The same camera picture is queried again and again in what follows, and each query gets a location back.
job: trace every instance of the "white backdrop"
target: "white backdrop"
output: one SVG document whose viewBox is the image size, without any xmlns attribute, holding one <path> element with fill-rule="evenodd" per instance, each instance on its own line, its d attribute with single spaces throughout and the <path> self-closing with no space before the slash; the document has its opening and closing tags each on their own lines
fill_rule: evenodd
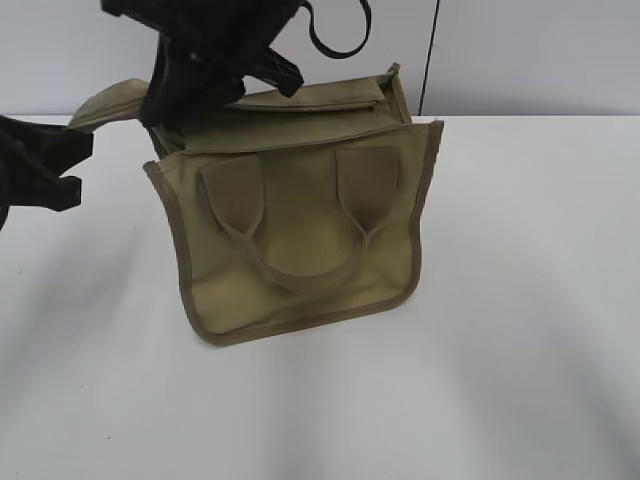
<svg viewBox="0 0 640 480">
<path fill-rule="evenodd" d="M 100 11 L 99 0 L 2 0 L 0 14 L 0 113 L 67 114 L 109 85 L 148 79 L 156 35 L 128 19 Z M 318 33 L 343 50 L 359 45 L 364 14 L 357 0 L 316 0 Z M 374 29 L 358 57 L 335 61 L 312 46 L 309 15 L 300 11 L 277 48 L 297 63 L 309 83 L 383 73 L 403 65 L 414 112 L 435 0 L 371 0 Z"/>
<path fill-rule="evenodd" d="M 429 115 L 640 113 L 638 0 L 442 0 Z"/>
</svg>

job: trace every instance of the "white surface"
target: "white surface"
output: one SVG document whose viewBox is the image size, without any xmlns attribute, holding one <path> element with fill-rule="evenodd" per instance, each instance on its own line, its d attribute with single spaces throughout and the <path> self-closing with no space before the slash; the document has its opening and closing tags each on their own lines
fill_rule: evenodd
<svg viewBox="0 0 640 480">
<path fill-rule="evenodd" d="M 451 118 L 393 312 L 192 332 L 144 131 L 0 235 L 0 478 L 640 478 L 640 118 Z"/>
<path fill-rule="evenodd" d="M 638 0 L 443 0 L 424 113 L 639 114 L 639 20 Z"/>
<path fill-rule="evenodd" d="M 358 0 L 316 0 L 318 35 L 352 50 L 364 38 Z M 307 83 L 384 73 L 403 65 L 411 106 L 418 110 L 435 0 L 371 0 L 374 28 L 367 48 L 346 61 L 329 60 L 309 39 L 309 15 L 300 11 L 277 48 L 298 64 Z M 0 114 L 71 114 L 113 83 L 151 78 L 156 34 L 100 11 L 99 0 L 2 0 Z M 249 82 L 251 90 L 264 84 Z"/>
</svg>

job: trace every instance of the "white table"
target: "white table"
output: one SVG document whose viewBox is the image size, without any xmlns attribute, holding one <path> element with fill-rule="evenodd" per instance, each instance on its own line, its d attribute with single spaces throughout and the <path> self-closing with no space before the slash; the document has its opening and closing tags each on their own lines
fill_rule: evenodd
<svg viewBox="0 0 640 480">
<path fill-rule="evenodd" d="M 640 118 L 447 119 L 415 297 L 226 349 L 153 158 L 106 127 L 0 234 L 1 479 L 640 478 Z"/>
</svg>

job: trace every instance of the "fabric handle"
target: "fabric handle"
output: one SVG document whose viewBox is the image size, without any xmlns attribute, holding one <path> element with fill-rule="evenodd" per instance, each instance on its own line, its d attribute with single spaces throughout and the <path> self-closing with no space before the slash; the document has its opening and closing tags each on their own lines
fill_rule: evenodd
<svg viewBox="0 0 640 480">
<path fill-rule="evenodd" d="M 397 190 L 394 148 L 344 149 L 336 153 L 338 199 L 357 227 L 359 240 L 347 260 L 317 275 L 291 275 L 269 264 L 254 235 L 265 216 L 265 186 L 260 157 L 243 156 L 200 172 L 209 205 L 230 238 L 249 259 L 287 290 L 305 294 L 344 284 L 356 274 L 372 236 L 389 218 Z"/>
</svg>

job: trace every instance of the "bag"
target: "bag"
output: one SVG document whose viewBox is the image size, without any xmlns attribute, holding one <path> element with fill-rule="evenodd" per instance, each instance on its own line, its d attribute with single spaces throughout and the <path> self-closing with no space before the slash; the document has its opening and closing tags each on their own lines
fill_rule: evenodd
<svg viewBox="0 0 640 480">
<path fill-rule="evenodd" d="M 147 85 L 89 100 L 69 128 L 137 118 Z M 276 92 L 150 131 L 195 331 L 230 345 L 399 306 L 444 124 L 412 124 L 385 75 Z"/>
</svg>

